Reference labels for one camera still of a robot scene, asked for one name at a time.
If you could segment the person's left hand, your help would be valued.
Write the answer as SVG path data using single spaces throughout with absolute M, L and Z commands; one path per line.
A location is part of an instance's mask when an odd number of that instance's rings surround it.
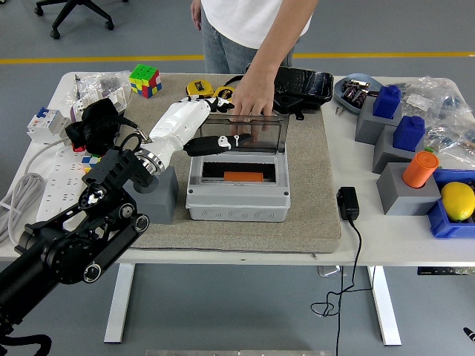
M 248 69 L 232 96 L 232 113 L 238 116 L 273 115 L 275 72 Z

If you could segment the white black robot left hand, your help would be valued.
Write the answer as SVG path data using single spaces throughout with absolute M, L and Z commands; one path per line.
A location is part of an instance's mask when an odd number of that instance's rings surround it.
M 168 165 L 171 156 L 181 150 L 189 156 L 207 156 L 242 147 L 252 140 L 250 134 L 194 136 L 211 112 L 224 113 L 232 107 L 231 102 L 219 97 L 201 99 L 187 96 L 172 104 L 162 115 L 149 134 L 151 143 L 145 148 L 162 164 Z

